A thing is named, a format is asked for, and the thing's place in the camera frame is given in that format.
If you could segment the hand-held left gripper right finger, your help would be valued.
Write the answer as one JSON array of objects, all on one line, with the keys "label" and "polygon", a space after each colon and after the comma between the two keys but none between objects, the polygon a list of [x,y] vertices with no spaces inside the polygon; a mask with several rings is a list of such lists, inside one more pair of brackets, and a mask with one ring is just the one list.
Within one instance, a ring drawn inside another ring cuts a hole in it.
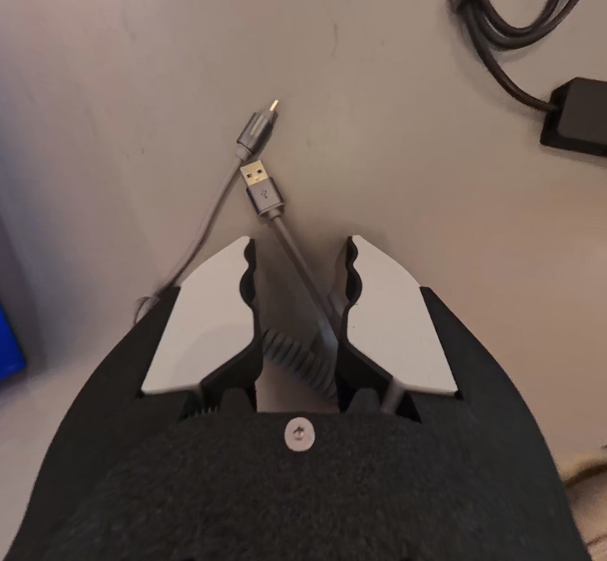
[{"label": "hand-held left gripper right finger", "polygon": [[417,415],[413,393],[456,398],[458,386],[422,294],[397,261],[360,235],[345,245],[345,306],[335,382],[345,413],[361,390],[379,409]]}]

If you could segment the blue plastic bin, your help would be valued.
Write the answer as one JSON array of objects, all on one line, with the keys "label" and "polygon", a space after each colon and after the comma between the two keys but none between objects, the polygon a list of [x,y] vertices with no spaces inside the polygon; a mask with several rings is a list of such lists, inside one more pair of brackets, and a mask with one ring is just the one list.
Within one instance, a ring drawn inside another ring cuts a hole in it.
[{"label": "blue plastic bin", "polygon": [[23,372],[26,364],[26,357],[1,304],[1,381]]}]

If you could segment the black usb hub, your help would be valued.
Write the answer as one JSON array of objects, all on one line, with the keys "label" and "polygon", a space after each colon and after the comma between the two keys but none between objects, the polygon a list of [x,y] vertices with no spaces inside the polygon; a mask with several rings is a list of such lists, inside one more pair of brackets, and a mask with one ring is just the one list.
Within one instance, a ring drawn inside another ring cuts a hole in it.
[{"label": "black usb hub", "polygon": [[490,0],[448,0],[463,23],[476,55],[497,84],[517,102],[545,115],[540,143],[584,155],[606,157],[606,81],[575,77],[550,99],[535,97],[505,72],[494,51],[516,51],[538,43],[565,20],[581,0],[546,0],[527,26],[513,26]]}]

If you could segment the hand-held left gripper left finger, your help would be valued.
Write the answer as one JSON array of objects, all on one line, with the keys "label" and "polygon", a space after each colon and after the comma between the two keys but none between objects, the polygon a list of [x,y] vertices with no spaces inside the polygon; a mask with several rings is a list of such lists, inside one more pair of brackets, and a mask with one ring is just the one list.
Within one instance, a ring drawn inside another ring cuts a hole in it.
[{"label": "hand-held left gripper left finger", "polygon": [[251,389],[263,368],[254,239],[242,236],[180,285],[141,391]]}]

